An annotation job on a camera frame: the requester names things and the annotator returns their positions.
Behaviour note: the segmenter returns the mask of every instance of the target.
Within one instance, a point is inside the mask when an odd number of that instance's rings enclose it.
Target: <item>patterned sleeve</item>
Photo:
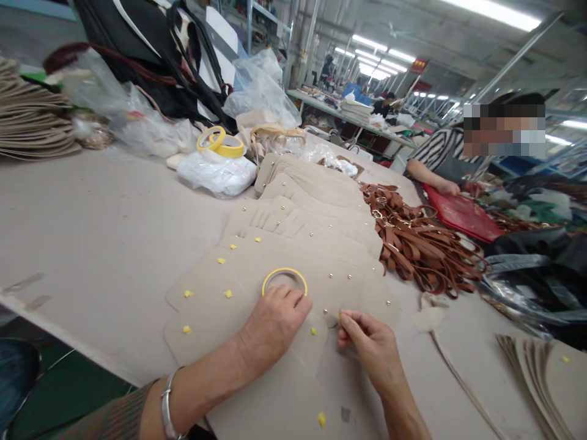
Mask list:
[[[445,149],[447,137],[446,130],[438,130],[416,150],[411,159],[416,159],[426,165],[430,171],[434,171],[439,163],[437,159]]]
[[[59,440],[138,440],[142,409],[152,384],[113,400],[81,419],[57,438]]]

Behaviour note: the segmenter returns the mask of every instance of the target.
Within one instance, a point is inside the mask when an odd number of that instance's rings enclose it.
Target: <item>ceiling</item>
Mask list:
[[[308,33],[314,1],[300,0],[301,34]],[[529,87],[534,83],[552,84],[555,88],[569,80],[587,78],[585,0],[494,1],[543,21],[552,13],[565,11],[564,18],[555,23],[502,81],[523,82]],[[396,31],[395,37],[390,35],[389,22]],[[495,76],[529,36],[528,32],[441,0],[322,0],[316,33],[321,42],[329,42],[328,47],[323,45],[325,53],[316,54],[318,60],[322,60],[333,45],[344,48],[355,33],[429,59],[436,66],[436,76],[453,75],[462,82],[468,78],[470,83],[481,86]],[[354,42],[350,47],[350,50],[366,49]]]

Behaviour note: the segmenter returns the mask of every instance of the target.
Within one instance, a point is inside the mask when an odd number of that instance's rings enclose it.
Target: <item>white table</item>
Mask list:
[[[308,140],[324,143],[312,135]],[[419,203],[406,178],[352,159],[365,167],[362,180],[397,184],[406,203]],[[254,197],[253,189],[241,197]],[[175,314],[166,290],[217,244],[234,203],[192,191],[162,163],[106,152],[32,164],[0,161],[0,286],[44,274],[12,294],[0,293],[0,303],[142,385],[176,367],[163,339],[163,326]],[[401,301],[394,330],[433,437],[495,439],[430,335],[415,329],[416,285],[395,274],[384,280]],[[493,337],[521,332],[478,295],[447,302],[438,333],[457,368],[510,438],[540,438]]]

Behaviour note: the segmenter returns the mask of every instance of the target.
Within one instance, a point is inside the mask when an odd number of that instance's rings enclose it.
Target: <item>brown leather strap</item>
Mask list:
[[[455,231],[436,221],[436,209],[409,207],[396,190],[386,185],[361,187],[382,239],[380,261],[386,271],[414,280],[422,291],[434,295],[446,293],[456,299],[461,291],[474,292],[475,286],[467,280],[479,281],[488,265],[479,256],[479,246],[467,249]]]

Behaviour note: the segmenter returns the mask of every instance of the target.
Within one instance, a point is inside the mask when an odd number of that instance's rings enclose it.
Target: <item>green floor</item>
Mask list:
[[[35,345],[41,353],[42,370],[71,350],[22,318],[0,327],[0,337],[18,337]],[[76,420],[133,390],[124,380],[74,351],[37,382],[9,438],[54,438]]]

